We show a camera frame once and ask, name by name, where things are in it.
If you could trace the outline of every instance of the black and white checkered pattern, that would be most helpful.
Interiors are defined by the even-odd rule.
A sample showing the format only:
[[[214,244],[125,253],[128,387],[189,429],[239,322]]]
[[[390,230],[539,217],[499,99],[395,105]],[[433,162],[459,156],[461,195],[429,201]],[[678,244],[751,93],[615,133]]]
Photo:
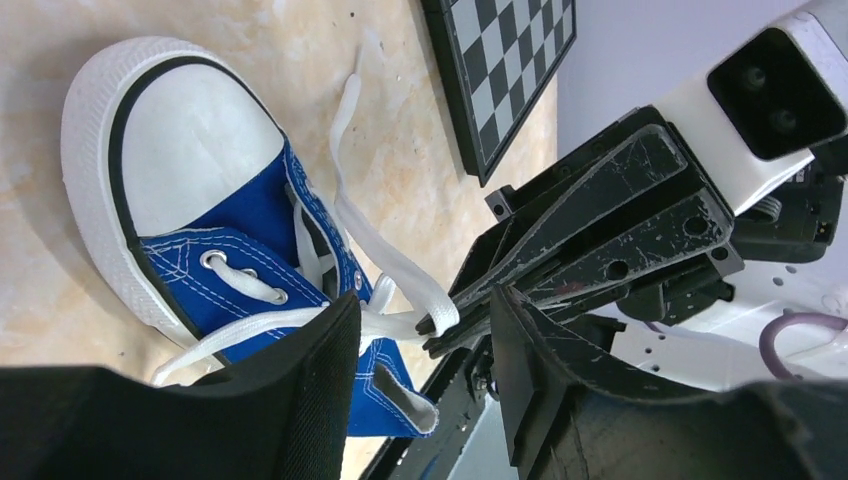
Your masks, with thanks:
[[[457,0],[449,10],[483,164],[549,77],[573,33],[571,0]]]

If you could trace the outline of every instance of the canvas shoe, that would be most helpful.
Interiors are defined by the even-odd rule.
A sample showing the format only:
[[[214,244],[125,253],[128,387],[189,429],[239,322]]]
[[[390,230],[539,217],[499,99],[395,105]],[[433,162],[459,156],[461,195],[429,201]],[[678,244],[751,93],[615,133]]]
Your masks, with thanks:
[[[433,432],[438,413],[414,391],[395,340],[422,342],[414,326],[427,313],[437,335],[459,315],[346,195],[339,144],[359,89],[354,73],[330,130],[338,180],[330,203],[245,82],[196,45],[127,40],[76,76],[61,155],[85,245],[124,303],[187,349],[157,371],[155,384],[213,354],[238,362],[353,289],[363,340],[348,433]],[[383,271],[373,287],[343,229]],[[415,311],[383,313],[395,282]]]

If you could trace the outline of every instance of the gray floor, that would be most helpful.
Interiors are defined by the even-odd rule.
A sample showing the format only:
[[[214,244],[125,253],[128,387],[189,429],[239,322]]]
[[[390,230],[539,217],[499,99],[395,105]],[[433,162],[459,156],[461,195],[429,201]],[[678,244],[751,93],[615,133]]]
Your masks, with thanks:
[[[509,466],[500,404],[490,401],[448,480],[518,480]]]

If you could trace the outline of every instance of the camera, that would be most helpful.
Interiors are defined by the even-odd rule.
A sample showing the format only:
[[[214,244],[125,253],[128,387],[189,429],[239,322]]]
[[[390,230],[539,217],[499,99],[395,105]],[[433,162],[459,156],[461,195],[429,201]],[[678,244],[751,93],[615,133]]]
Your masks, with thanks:
[[[844,9],[807,3],[654,103],[735,215],[848,130]]]

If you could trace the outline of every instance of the beige table surface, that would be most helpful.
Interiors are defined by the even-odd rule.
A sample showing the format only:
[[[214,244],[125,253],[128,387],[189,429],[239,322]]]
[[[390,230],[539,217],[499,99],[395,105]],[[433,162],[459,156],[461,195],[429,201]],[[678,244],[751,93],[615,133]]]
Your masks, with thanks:
[[[342,147],[352,198],[388,241],[446,287],[494,223],[485,194],[520,185],[555,160],[552,87],[488,188],[463,173],[417,0],[4,0],[0,365],[94,363],[144,380],[177,351],[137,321],[94,270],[59,163],[71,79],[97,50],[139,35],[184,38],[228,61],[287,129],[325,191],[334,187],[328,127],[355,49],[365,45],[362,97]],[[403,299],[393,307],[404,307]],[[416,348],[403,353],[420,386],[435,362]],[[200,373],[202,366],[183,376]],[[382,440],[350,439],[343,478],[356,478]]]

